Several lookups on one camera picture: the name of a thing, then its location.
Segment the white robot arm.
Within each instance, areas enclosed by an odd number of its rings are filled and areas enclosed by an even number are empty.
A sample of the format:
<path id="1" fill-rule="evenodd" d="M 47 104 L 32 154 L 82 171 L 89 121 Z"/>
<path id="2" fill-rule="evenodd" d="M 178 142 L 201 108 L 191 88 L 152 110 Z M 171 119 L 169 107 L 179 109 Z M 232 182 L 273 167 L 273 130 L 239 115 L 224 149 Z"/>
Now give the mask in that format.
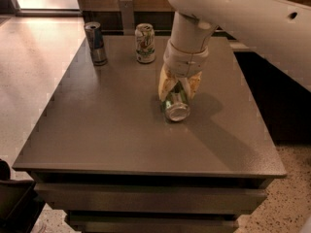
<path id="1" fill-rule="evenodd" d="M 175 16 L 158 96 L 176 83 L 197 91 L 217 27 L 311 90 L 311 8 L 286 0 L 168 0 Z"/>

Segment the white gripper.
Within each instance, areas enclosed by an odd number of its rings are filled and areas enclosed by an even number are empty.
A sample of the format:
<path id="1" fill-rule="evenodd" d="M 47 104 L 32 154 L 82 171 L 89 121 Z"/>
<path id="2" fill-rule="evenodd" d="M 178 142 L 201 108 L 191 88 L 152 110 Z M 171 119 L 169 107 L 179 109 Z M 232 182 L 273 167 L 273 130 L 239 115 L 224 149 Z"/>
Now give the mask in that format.
<path id="1" fill-rule="evenodd" d="M 166 99 L 168 93 L 178 82 L 177 78 L 186 78 L 184 90 L 188 98 L 192 99 L 200 86 L 201 71 L 206 65 L 208 54 L 208 49 L 199 53 L 182 52 L 176 49 L 171 41 L 168 41 L 163 56 L 164 64 L 159 75 L 159 100 L 163 102 Z"/>

